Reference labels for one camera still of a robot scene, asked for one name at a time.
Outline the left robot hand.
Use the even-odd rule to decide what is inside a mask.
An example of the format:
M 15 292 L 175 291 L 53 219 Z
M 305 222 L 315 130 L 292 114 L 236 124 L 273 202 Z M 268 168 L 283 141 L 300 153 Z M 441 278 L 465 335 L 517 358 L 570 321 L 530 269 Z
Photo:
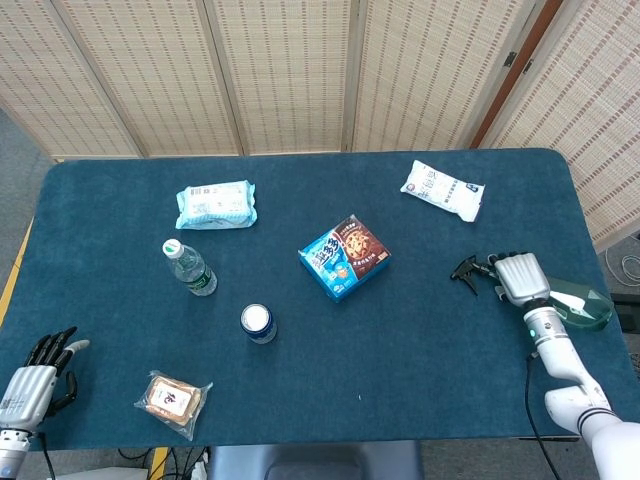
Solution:
M 76 326 L 42 337 L 18 368 L 1 399 L 1 428 L 34 432 L 76 400 L 78 383 L 67 370 L 71 359 L 90 345 L 88 339 L 69 342 Z

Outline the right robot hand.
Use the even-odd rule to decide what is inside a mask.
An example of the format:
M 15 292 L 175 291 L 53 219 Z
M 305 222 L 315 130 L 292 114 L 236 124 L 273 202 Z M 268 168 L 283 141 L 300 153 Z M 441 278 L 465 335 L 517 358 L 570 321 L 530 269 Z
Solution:
M 549 282 L 533 253 L 491 254 L 488 260 L 504 296 L 514 306 L 523 307 L 531 301 L 549 298 Z

